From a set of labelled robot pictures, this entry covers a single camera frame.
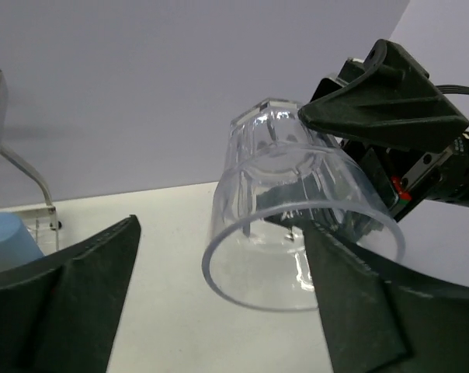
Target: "dish rack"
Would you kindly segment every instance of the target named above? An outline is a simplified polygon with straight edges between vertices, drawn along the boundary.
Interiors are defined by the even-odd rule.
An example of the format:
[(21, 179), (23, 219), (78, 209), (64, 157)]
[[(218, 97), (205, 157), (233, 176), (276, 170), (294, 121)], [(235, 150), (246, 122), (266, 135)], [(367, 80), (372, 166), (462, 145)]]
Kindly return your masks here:
[(37, 208), (24, 208), (10, 210), (17, 214), (34, 237), (36, 243), (45, 254), (59, 250), (58, 233), (62, 224), (57, 218), (57, 209), (54, 206), (47, 182), (41, 174), (20, 155), (7, 145), (2, 144), (2, 132), (7, 109), (8, 90), (5, 76), (0, 70), (0, 156), (14, 165), (20, 172), (28, 176), (41, 189), (44, 206)]

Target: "black cable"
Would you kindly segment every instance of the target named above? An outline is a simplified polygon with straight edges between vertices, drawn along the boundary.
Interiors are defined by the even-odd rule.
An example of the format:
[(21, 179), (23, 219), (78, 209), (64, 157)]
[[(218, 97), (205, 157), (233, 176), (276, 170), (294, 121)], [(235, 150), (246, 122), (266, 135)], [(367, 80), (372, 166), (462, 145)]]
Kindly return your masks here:
[(444, 95), (468, 95), (469, 96), (469, 87), (465, 85), (437, 85), (438, 90)]

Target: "red component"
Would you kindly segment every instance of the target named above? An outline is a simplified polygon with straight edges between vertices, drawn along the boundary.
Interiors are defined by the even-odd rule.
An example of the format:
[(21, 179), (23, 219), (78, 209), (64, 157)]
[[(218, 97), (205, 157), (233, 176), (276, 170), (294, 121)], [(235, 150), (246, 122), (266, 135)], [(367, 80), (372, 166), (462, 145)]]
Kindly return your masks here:
[(412, 200), (411, 195), (408, 192), (406, 192), (404, 188), (402, 188), (400, 177), (392, 176), (391, 182), (393, 183), (393, 186), (395, 190), (397, 191), (398, 196), (400, 197), (401, 200), (406, 200), (406, 201)]

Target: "white wall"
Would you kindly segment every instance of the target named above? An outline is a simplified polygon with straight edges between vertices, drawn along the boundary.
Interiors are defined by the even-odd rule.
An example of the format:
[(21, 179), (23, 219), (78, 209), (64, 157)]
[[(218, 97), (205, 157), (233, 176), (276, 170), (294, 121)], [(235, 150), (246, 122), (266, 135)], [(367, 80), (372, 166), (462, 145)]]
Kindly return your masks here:
[[(391, 39), (436, 84), (469, 85), (469, 0), (411, 0)], [(450, 99), (469, 118), (469, 97)], [(424, 202), (401, 227), (409, 243), (406, 265), (469, 285), (469, 209)]]
[[(309, 99), (407, 3), (1, 0), (5, 141), (58, 200), (216, 180), (231, 118)], [(3, 162), (0, 205), (39, 201)]]

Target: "clear glass cup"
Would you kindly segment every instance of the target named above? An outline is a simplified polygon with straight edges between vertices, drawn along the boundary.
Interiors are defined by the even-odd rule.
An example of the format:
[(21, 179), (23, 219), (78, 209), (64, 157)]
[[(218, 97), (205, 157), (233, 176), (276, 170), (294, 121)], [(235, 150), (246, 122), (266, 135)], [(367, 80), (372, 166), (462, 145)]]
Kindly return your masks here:
[(315, 309), (302, 229), (314, 221), (389, 259), (400, 228), (359, 166), (299, 120), (299, 103), (265, 99), (231, 122), (202, 270), (221, 297), (251, 309)]

